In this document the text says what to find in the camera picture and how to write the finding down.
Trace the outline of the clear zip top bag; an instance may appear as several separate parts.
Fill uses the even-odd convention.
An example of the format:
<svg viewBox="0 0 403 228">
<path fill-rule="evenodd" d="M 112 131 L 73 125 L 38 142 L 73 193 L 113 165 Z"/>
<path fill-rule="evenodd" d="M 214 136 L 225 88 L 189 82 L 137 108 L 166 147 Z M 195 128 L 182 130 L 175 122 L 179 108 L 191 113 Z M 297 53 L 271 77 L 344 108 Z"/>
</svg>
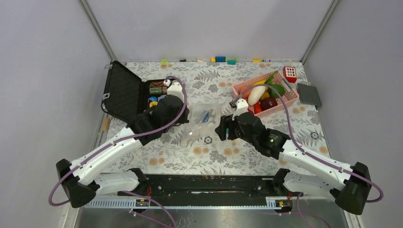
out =
<svg viewBox="0 0 403 228">
<path fill-rule="evenodd" d="M 194 103 L 189 106 L 189 122 L 185 124 L 180 145 L 187 147 L 196 140 L 211 136 L 221 118 L 221 103 Z"/>
</svg>

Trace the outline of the peach toy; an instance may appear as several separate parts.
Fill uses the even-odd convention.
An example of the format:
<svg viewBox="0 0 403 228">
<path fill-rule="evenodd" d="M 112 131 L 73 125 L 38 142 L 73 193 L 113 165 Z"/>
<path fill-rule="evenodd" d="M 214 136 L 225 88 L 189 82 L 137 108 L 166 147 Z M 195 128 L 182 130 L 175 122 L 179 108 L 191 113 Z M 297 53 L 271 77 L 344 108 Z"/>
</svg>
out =
<svg viewBox="0 0 403 228">
<path fill-rule="evenodd" d="M 242 99 L 247 100 L 250 95 L 250 90 L 248 86 L 243 86 L 239 90 L 239 94 L 242 95 Z"/>
</svg>

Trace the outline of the white radish toy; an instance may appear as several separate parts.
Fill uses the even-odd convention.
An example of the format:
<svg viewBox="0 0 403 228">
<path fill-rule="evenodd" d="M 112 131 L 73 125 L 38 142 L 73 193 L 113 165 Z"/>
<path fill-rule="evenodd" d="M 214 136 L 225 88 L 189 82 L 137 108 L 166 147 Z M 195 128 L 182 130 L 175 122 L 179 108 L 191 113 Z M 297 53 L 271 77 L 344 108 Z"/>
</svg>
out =
<svg viewBox="0 0 403 228">
<path fill-rule="evenodd" d="M 263 84 L 256 85 L 256 87 L 254 87 L 249 94 L 248 97 L 249 106 L 253 106 L 254 104 L 256 104 L 265 91 L 266 91 L 265 85 Z"/>
</svg>

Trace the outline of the dark red eggplant toy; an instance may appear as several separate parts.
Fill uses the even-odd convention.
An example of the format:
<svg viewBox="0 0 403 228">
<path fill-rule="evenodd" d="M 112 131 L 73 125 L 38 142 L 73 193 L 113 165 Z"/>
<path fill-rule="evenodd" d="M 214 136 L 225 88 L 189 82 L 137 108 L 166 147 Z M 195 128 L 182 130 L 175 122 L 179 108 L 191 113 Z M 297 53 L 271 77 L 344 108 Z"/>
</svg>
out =
<svg viewBox="0 0 403 228">
<path fill-rule="evenodd" d="M 276 107 L 277 105 L 278 105 L 278 103 L 277 103 L 276 99 L 273 97 L 269 97 L 260 102 L 260 107 L 261 107 L 262 111 L 266 111 L 268 109 Z"/>
</svg>

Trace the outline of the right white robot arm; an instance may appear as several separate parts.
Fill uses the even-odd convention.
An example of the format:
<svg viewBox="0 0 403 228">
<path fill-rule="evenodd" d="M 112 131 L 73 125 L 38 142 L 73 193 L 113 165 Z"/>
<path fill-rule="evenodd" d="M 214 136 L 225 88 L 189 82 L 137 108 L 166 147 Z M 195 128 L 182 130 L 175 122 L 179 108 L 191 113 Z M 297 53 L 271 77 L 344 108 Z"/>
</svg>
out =
<svg viewBox="0 0 403 228">
<path fill-rule="evenodd" d="M 238 116 L 222 116 L 215 128 L 219 138 L 242 139 L 260 154 L 292 163 L 310 175 L 280 169 L 272 183 L 273 191 L 280 196 L 291 192 L 310 193 L 332 200 L 341 209 L 362 215 L 372 186 L 368 167 L 354 165 L 314 155 L 313 151 L 297 147 L 292 138 L 280 131 L 266 128 L 261 120 L 249 112 Z"/>
</svg>

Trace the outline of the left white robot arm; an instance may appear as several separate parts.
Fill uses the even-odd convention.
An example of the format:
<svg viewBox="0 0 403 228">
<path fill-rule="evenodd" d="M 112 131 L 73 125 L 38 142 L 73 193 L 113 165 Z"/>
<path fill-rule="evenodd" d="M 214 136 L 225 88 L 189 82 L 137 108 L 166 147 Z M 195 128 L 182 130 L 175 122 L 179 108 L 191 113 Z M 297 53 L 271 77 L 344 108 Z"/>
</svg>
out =
<svg viewBox="0 0 403 228">
<path fill-rule="evenodd" d="M 186 123 L 188 109 L 186 95 L 167 95 L 156 106 L 138 114 L 116 136 L 83 157 L 57 164 L 59 181 L 67 202 L 79 208 L 95 196 L 119 191 L 142 195 L 147 183 L 141 171 L 104 173 L 115 160 L 162 136 L 171 126 Z"/>
</svg>

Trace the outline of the blue grey brick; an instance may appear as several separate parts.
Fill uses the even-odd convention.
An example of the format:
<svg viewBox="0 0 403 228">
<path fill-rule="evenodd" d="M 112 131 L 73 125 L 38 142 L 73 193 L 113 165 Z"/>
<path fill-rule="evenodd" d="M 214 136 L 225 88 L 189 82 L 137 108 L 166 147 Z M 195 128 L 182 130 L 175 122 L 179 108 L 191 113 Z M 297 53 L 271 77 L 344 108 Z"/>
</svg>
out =
<svg viewBox="0 0 403 228">
<path fill-rule="evenodd" d="M 211 113 L 210 111 L 204 111 L 200 123 L 202 124 L 207 123 L 210 117 L 210 113 Z"/>
</svg>

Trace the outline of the red chili toy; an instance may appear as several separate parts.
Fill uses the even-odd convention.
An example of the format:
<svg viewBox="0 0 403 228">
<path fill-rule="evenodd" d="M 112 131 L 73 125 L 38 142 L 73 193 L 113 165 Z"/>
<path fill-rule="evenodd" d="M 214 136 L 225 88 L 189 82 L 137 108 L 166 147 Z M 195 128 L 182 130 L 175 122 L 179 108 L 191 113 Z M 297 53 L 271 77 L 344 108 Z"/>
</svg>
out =
<svg viewBox="0 0 403 228">
<path fill-rule="evenodd" d="M 260 102 L 256 102 L 256 103 L 254 104 L 253 108 L 254 108 L 254 114 L 259 114 L 259 113 L 262 112 L 262 108 L 261 108 Z"/>
</svg>

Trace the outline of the black open case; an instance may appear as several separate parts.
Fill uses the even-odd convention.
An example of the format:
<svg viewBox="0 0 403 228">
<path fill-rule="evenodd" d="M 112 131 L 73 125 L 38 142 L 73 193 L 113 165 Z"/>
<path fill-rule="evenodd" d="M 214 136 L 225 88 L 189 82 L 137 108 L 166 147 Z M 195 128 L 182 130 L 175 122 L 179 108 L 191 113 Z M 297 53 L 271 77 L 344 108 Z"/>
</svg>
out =
<svg viewBox="0 0 403 228">
<path fill-rule="evenodd" d="M 101 108 L 124 121 L 136 133 L 161 128 L 177 119 L 180 98 L 167 94 L 163 79 L 143 81 L 121 62 L 108 67 Z"/>
</svg>

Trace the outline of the pink plastic basket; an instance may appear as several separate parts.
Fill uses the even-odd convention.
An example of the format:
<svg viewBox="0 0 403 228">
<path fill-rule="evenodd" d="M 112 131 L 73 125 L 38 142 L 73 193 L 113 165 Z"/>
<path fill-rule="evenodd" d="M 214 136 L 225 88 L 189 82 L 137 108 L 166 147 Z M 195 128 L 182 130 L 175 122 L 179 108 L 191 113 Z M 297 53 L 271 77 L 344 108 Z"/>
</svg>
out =
<svg viewBox="0 0 403 228">
<path fill-rule="evenodd" d="M 291 107 L 298 98 L 299 94 L 296 89 L 292 88 L 288 79 L 296 82 L 296 74 L 292 73 L 291 77 L 284 76 L 279 71 L 273 71 L 244 82 L 232 86 L 233 97 L 237 97 L 246 89 L 254 85 L 271 85 L 272 88 L 259 86 L 249 90 L 242 96 L 249 104 L 251 110 L 257 117 L 264 117 L 273 114 L 277 111 L 283 110 L 285 107 Z"/>
</svg>

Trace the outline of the red grid block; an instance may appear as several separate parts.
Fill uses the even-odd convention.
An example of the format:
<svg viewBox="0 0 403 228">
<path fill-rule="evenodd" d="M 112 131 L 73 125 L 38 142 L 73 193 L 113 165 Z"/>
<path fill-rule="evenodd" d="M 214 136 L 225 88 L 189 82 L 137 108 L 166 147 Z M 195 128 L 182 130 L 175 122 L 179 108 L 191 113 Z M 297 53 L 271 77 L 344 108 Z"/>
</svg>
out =
<svg viewBox="0 0 403 228">
<path fill-rule="evenodd" d="M 296 68 L 293 66 L 283 67 L 283 76 L 289 83 L 295 83 L 297 81 Z"/>
</svg>

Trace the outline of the dark grey baseplate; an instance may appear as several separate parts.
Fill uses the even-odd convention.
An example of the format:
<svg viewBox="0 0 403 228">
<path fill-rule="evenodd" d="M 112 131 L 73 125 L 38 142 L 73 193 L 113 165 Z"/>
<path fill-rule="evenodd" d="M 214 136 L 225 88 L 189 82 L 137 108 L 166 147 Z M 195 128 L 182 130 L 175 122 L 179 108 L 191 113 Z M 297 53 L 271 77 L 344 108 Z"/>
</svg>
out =
<svg viewBox="0 0 403 228">
<path fill-rule="evenodd" d="M 298 83 L 297 92 L 299 94 L 301 103 L 306 105 L 314 105 L 315 107 L 322 106 L 322 102 L 316 87 Z"/>
</svg>

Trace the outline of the blue brick at wall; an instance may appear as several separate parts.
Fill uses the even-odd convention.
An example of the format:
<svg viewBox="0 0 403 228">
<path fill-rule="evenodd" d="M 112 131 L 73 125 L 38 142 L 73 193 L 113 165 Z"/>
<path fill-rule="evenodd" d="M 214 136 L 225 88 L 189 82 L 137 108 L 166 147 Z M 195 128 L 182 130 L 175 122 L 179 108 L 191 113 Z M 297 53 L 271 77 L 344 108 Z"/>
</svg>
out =
<svg viewBox="0 0 403 228">
<path fill-rule="evenodd" d="M 226 62 L 226 57 L 224 56 L 216 56 L 214 58 L 215 62 Z"/>
</svg>

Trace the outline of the green teal brick at wall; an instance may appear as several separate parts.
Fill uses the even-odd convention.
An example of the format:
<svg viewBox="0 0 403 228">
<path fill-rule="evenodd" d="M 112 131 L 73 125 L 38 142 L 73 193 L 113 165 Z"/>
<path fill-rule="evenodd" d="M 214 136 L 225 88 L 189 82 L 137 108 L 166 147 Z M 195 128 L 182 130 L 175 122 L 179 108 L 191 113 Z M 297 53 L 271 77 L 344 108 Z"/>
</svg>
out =
<svg viewBox="0 0 403 228">
<path fill-rule="evenodd" d="M 237 58 L 233 58 L 233 59 L 226 59 L 226 63 L 228 65 L 236 65 L 237 64 L 238 59 Z"/>
</svg>

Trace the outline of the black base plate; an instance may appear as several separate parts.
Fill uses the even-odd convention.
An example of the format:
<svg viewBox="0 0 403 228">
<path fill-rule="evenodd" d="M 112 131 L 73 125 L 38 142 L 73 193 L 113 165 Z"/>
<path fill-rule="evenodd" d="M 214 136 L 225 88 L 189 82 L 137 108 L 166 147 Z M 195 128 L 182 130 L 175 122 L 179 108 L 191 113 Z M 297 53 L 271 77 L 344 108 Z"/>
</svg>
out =
<svg viewBox="0 0 403 228">
<path fill-rule="evenodd" d="M 287 200 L 298 195 L 273 176 L 144 175 L 132 193 L 168 206 L 265 206 L 267 197 Z"/>
</svg>

